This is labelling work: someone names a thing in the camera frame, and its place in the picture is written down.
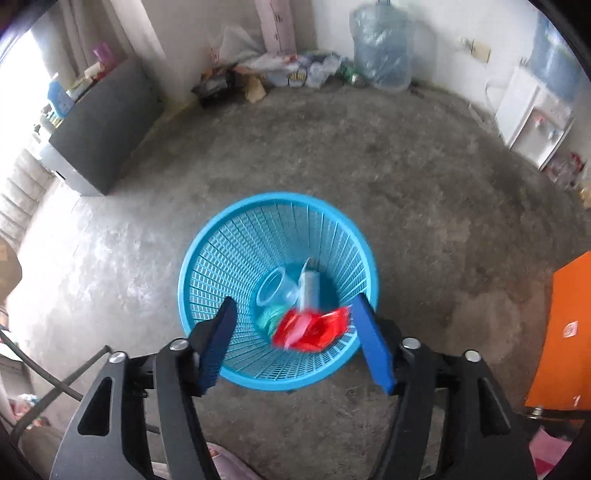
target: basket rim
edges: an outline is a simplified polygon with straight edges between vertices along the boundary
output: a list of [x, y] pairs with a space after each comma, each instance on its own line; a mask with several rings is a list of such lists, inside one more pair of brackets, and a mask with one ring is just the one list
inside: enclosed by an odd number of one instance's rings
[[[183, 259], [183, 263], [181, 265], [177, 287], [178, 314], [180, 316], [181, 325], [183, 327], [185, 335], [188, 336], [191, 330], [193, 330], [193, 325], [190, 324], [189, 319], [192, 322], [194, 321], [189, 313], [189, 295], [188, 293], [186, 294], [185, 289], [187, 274], [189, 273], [191, 266], [194, 264], [194, 258], [197, 252], [201, 250], [202, 243], [209, 237], [212, 230], [216, 229], [217, 226], [220, 225], [222, 222], [225, 223], [229, 218], [238, 215], [242, 211], [250, 210], [254, 208], [257, 204], [265, 204], [269, 203], [270, 201], [293, 202], [309, 206], [316, 210], [324, 212], [324, 214], [330, 216], [333, 219], [333, 221], [338, 222], [341, 228], [349, 234], [355, 246], [358, 248], [358, 250], [360, 250], [362, 254], [363, 263], [369, 270], [368, 300], [370, 305], [374, 308], [374, 310], [377, 308], [379, 279], [374, 255], [364, 235], [361, 233], [361, 231], [357, 228], [357, 226], [353, 223], [351, 219], [349, 219], [339, 209], [333, 207], [324, 200], [320, 200], [309, 195], [291, 192], [261, 193], [233, 203], [232, 205], [222, 210], [220, 213], [211, 218], [211, 220], [208, 221], [208, 223], [206, 223], [203, 228], [201, 228], [201, 231], [191, 242], [191, 245], [189, 246], [187, 253], [185, 254], [185, 257]], [[236, 372], [235, 370], [224, 366], [221, 367], [220, 375], [226, 380], [229, 380], [235, 384], [254, 390], [295, 390], [296, 388], [312, 385], [313, 383], [320, 381], [328, 377], [329, 375], [332, 375], [332, 373], [336, 372], [340, 367], [347, 363], [348, 360], [351, 359], [351, 357], [359, 349], [359, 345], [359, 338], [357, 337], [357, 332], [355, 332], [353, 341], [351, 341], [351, 343], [349, 343], [348, 346], [345, 347], [331, 363], [326, 365], [324, 368], [321, 368], [320, 370], [316, 370], [296, 378], [284, 378], [280, 380], [254, 378], [252, 376]]]

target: clear plastic cup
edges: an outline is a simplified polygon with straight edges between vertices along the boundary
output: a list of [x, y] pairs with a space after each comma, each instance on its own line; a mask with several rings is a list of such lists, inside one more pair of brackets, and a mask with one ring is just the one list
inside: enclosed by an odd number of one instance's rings
[[293, 306], [300, 296], [300, 289], [286, 273], [285, 267], [277, 267], [269, 273], [256, 294], [259, 307]]

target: blue plastic basket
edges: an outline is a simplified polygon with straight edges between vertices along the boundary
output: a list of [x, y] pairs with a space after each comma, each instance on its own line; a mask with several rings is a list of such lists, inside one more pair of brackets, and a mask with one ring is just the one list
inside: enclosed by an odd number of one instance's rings
[[359, 347], [353, 324], [321, 353], [279, 350], [256, 329], [256, 293], [278, 266], [297, 281], [308, 257], [319, 260], [321, 308], [348, 305], [364, 292], [374, 309], [378, 275], [365, 238], [345, 215], [313, 197], [266, 193], [214, 217], [197, 235], [181, 267], [178, 310], [188, 335], [212, 318], [226, 296], [238, 304], [238, 322], [221, 375], [257, 390], [292, 390], [339, 369]]

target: bottle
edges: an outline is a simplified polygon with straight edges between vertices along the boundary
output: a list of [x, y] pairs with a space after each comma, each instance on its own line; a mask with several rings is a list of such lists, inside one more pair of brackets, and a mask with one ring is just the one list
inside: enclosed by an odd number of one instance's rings
[[49, 83], [47, 99], [59, 118], [65, 118], [68, 112], [72, 110], [72, 107], [74, 107], [74, 100], [70, 98], [64, 87], [57, 81], [57, 74], [55, 74]]

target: red plastic bag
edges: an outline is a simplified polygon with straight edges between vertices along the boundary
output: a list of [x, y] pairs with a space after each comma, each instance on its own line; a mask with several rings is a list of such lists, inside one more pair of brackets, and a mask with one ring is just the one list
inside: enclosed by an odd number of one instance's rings
[[349, 307], [329, 313], [291, 309], [280, 321], [271, 343], [283, 349], [321, 352], [349, 328]]

